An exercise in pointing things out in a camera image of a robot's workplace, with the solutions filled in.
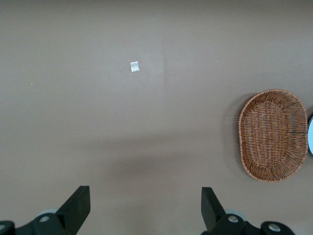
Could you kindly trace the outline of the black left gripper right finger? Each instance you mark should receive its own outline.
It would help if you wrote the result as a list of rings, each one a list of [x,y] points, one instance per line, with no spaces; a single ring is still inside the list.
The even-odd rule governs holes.
[[[211,187],[201,189],[201,214],[206,231],[202,235],[261,235],[261,229],[252,226],[240,216],[226,213]]]

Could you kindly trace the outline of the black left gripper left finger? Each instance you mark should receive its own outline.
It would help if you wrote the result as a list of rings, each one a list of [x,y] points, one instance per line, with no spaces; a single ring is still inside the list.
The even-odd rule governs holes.
[[[90,188],[80,186],[55,213],[37,216],[16,235],[76,235],[90,213]]]

